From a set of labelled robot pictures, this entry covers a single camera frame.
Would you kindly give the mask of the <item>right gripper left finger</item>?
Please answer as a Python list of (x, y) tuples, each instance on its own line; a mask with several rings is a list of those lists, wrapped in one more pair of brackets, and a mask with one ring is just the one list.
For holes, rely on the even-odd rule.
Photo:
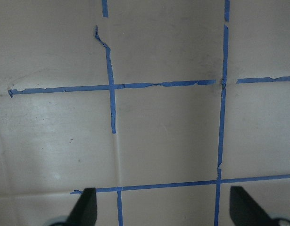
[(66, 219), (66, 225), (94, 226), (97, 215), (96, 188), (85, 188)]

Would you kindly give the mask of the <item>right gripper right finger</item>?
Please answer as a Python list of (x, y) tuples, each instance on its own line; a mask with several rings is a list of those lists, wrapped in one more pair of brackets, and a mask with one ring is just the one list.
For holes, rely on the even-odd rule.
[(230, 188), (229, 213), (235, 226), (279, 226), (242, 186)]

